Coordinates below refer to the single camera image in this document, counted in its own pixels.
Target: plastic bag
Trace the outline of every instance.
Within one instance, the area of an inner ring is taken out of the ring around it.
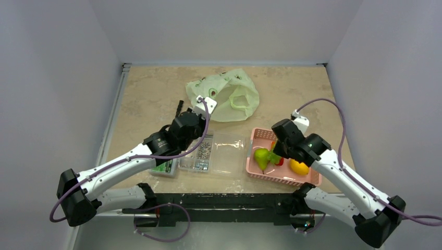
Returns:
[[[244,121],[255,112],[260,103],[255,84],[242,69],[189,82],[186,93],[192,106],[197,104],[198,95],[217,101],[211,120],[221,122]]]

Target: yellow lemon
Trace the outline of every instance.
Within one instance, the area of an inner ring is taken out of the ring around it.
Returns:
[[[306,164],[299,163],[293,159],[290,159],[290,168],[293,172],[299,174],[300,176],[305,176],[309,173],[310,168]]]

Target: plastic fruit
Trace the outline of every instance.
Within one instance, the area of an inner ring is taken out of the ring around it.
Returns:
[[[303,162],[299,163],[293,159],[290,159],[290,169],[299,174],[300,176],[305,176],[309,173],[310,168]]]
[[[258,163],[258,166],[261,170],[265,170],[267,168],[268,164],[268,156],[270,154],[270,151],[266,148],[258,148],[255,150],[255,153],[253,154],[253,158]]]
[[[275,166],[282,166],[284,164],[284,158],[280,157],[279,155],[273,153],[273,149],[275,148],[276,142],[272,142],[272,145],[270,147],[270,154],[268,156],[268,160],[273,163]]]

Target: plastic container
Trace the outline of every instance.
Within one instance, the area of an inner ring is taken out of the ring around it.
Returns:
[[[193,141],[189,149],[193,148],[198,140]],[[187,171],[207,173],[210,170],[210,158],[213,148],[213,133],[207,134],[201,145],[192,153],[179,158],[178,168]]]
[[[148,171],[153,176],[174,178],[177,173],[177,165],[178,159],[172,159]]]
[[[238,134],[214,133],[210,158],[211,173],[239,177],[244,170],[245,137]]]
[[[197,141],[192,142],[189,148],[192,148]],[[244,136],[211,132],[194,152],[179,159],[178,168],[231,178],[240,176],[244,169],[244,159]]]
[[[282,166],[273,166],[272,164],[269,164],[264,171],[258,167],[258,163],[253,158],[255,150],[257,148],[270,149],[272,142],[276,140],[276,136],[272,130],[260,128],[253,129],[245,166],[245,170],[249,176],[295,186],[301,186],[304,182],[312,183],[316,186],[320,185],[322,182],[321,174],[310,169],[307,175],[298,175],[290,169],[289,159],[284,159],[284,164]]]

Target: pink basket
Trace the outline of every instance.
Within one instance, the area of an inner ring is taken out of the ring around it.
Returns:
[[[301,186],[304,182],[319,186],[322,182],[322,175],[313,169],[309,174],[301,176],[290,169],[290,162],[284,159],[282,166],[272,166],[271,164],[263,171],[258,167],[258,163],[253,158],[257,148],[270,149],[272,142],[276,141],[276,136],[272,130],[254,128],[250,137],[250,148],[247,154],[247,164],[245,170],[251,177]]]

